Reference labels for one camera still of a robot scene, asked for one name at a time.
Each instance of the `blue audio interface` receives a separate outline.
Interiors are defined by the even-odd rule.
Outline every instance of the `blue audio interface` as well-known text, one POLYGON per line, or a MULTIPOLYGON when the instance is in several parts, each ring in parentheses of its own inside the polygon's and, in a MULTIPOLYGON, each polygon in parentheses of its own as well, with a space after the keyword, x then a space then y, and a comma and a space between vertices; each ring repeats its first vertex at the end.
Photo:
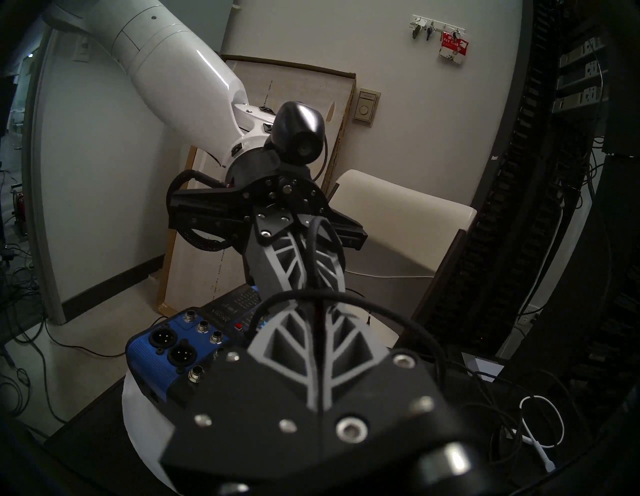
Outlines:
POLYGON ((129 370, 165 417, 172 420, 180 414, 225 346, 244 344, 244 332, 259 303, 255 288, 244 284, 129 339, 129 370))

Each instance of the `white charging cable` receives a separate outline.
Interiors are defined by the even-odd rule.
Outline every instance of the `white charging cable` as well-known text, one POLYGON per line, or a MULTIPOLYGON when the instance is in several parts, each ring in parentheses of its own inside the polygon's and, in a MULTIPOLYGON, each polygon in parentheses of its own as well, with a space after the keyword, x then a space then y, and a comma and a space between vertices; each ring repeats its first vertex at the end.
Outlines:
MULTIPOLYGON (((522 398, 522 401, 520 401, 520 409, 521 410, 522 410, 522 404, 526 400, 531 399, 531 398, 538 398, 538 399, 542 399, 542 400, 546 401, 548 404, 551 405, 551 408, 554 409, 554 411, 556 412, 556 415, 558 416, 558 419, 560 419, 560 425, 562 426, 562 434, 560 435, 560 441, 558 441, 556 444, 551 445, 551 446, 546 446, 546 445, 540 444, 538 441, 536 441, 536 439, 533 437, 533 434, 531 434, 531 431, 529 430, 529 427, 527 426, 527 423, 525 422, 524 418, 522 419, 522 426, 524 427, 524 429, 526 430, 527 434, 529 435, 529 437, 526 437, 525 435, 522 435, 522 442, 532 445, 536 449, 538 454, 540 455, 540 458, 542 459, 542 462, 545 464, 545 469, 547 470, 547 472, 553 472, 556 469, 556 466, 554 465, 554 462, 549 460, 549 457, 545 453, 545 449, 553 448, 555 446, 558 446, 562 442, 562 440, 564 439, 564 422, 563 422, 562 416, 560 415, 560 412, 558 411, 556 406, 553 403, 551 403, 544 396, 526 396, 526 397, 522 398)), ((517 432, 516 429, 512 429, 511 431, 514 434, 516 434, 516 432, 517 432)))

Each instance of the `red key tag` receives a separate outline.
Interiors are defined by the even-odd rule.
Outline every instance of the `red key tag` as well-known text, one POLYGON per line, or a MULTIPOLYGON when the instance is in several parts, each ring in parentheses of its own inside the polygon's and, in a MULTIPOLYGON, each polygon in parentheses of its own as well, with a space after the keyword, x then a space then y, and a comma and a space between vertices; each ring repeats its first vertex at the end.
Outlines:
POLYGON ((440 56, 445 59, 452 60, 456 64, 462 64, 467 55, 467 47, 469 42, 454 36, 452 33, 442 33, 442 46, 440 47, 440 56))

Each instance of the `table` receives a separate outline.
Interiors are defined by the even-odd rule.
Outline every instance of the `table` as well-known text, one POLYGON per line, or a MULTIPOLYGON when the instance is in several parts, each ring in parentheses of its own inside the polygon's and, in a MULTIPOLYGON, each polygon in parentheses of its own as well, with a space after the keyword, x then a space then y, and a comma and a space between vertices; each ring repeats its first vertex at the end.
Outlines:
MULTIPOLYGON (((124 378, 53 434, 44 446, 64 463, 115 494, 174 496, 175 493, 157 480, 138 458, 129 441, 122 418, 123 384, 124 378)), ((499 404, 506 402, 504 385, 487 385, 499 404)), ((454 406, 472 401, 484 402, 472 378, 452 369, 447 375, 445 396, 454 406)), ((568 402, 561 396, 548 397, 562 413, 566 426, 564 442, 557 449, 548 451, 550 458, 560 466, 582 449, 584 436, 568 402)), ((519 398, 514 396, 513 401, 517 405, 519 398)), ((489 446, 496 427, 493 412, 461 409, 460 414, 477 431, 482 445, 489 446)), ((527 423, 534 433, 545 430, 535 418, 527 418, 527 423)), ((529 484, 545 475, 540 459, 528 446, 520 451, 512 470, 511 467, 498 466, 496 473, 505 481, 510 478, 518 485, 529 484)))

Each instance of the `thermostat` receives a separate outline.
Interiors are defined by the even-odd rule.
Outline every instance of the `thermostat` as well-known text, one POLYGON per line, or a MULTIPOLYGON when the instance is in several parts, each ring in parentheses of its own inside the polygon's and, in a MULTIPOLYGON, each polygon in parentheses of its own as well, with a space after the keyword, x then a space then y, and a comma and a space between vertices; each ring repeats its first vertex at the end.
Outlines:
POLYGON ((353 118, 356 120, 363 120, 364 122, 368 122, 369 125, 371 125, 378 100, 380 100, 379 92, 373 92, 371 90, 360 90, 360 95, 358 96, 358 102, 356 104, 353 118))

